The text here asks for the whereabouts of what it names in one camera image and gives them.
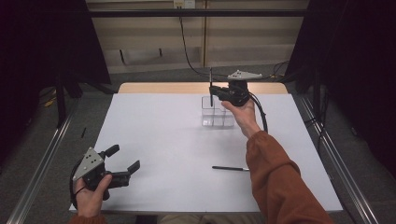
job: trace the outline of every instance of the human hand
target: human hand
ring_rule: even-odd
[[[102,208],[103,193],[111,182],[112,175],[105,175],[99,182],[96,191],[85,189],[85,182],[80,178],[76,183],[76,190],[79,190],[76,195],[78,205],[79,217],[96,217],[99,216]]]
[[[247,138],[250,138],[251,135],[261,130],[256,122],[254,102],[252,100],[248,100],[244,105],[239,107],[233,106],[228,101],[223,101],[221,104],[233,113],[242,133]]]

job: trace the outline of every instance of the finger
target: finger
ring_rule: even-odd
[[[99,194],[102,195],[107,189],[108,185],[111,183],[112,178],[113,178],[112,175],[105,175],[105,177],[103,177],[103,179],[99,182],[99,185],[96,188],[95,193],[98,192]]]
[[[230,102],[228,101],[222,101],[221,105],[224,106],[224,108],[230,110],[231,112],[233,112],[235,110],[235,106],[233,106]]]
[[[76,190],[80,190],[80,189],[82,189],[82,188],[84,188],[84,187],[85,187],[85,182],[84,182],[84,180],[83,180],[82,178],[78,179],[78,180],[77,180],[77,183],[76,183],[75,191],[76,191]]]

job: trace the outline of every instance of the white paper sheet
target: white paper sheet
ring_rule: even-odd
[[[202,94],[116,94],[95,150],[120,145],[106,169],[125,171],[140,160],[130,186],[110,190],[103,210],[149,213],[259,212],[248,172],[214,170],[213,165],[247,167],[246,137],[239,127],[201,124]],[[300,167],[306,185],[327,211],[342,210],[332,184],[288,94],[257,95],[269,134]],[[257,121],[262,122],[259,111]]]

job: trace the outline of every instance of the wrist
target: wrist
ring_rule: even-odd
[[[261,130],[262,129],[260,129],[259,125],[257,123],[255,123],[253,125],[250,125],[247,128],[246,136],[247,136],[247,138],[250,138],[251,136],[253,136],[253,134],[255,134],[255,133],[257,133],[257,132],[259,132]]]

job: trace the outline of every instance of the clear plastic box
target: clear plastic box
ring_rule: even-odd
[[[202,125],[206,127],[232,127],[235,118],[233,113],[221,105],[217,96],[213,96],[213,105],[210,96],[202,97]]]

